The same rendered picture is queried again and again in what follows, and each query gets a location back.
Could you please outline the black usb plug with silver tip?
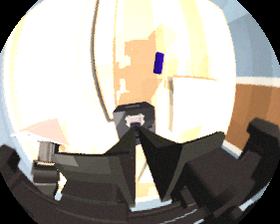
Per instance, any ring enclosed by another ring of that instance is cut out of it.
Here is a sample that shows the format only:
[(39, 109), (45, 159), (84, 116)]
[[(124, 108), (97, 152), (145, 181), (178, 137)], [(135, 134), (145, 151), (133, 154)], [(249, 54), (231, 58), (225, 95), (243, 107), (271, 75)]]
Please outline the black usb plug with silver tip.
[(140, 122), (132, 122), (131, 127), (134, 126), (136, 128), (136, 135), (140, 135), (140, 129), (139, 126), (142, 126), (142, 123)]

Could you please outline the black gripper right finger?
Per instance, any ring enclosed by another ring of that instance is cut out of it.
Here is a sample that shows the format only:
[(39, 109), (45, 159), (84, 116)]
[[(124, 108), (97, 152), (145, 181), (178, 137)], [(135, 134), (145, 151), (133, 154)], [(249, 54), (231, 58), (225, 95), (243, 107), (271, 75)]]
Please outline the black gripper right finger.
[(223, 146), (225, 140), (225, 132), (216, 131), (188, 142), (177, 143), (147, 130), (144, 126), (139, 126), (139, 129), (140, 148), (162, 203), (171, 200), (170, 193), (185, 162)]

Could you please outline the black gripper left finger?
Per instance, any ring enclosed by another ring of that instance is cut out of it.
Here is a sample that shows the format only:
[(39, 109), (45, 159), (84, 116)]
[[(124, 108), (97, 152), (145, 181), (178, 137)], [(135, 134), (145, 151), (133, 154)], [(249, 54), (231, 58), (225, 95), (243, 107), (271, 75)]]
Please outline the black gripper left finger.
[(132, 126), (123, 138), (104, 153), (56, 152), (52, 161), (63, 173), (64, 179), (94, 181), (94, 183), (115, 183), (123, 193), (130, 208), (137, 204), (136, 128)]

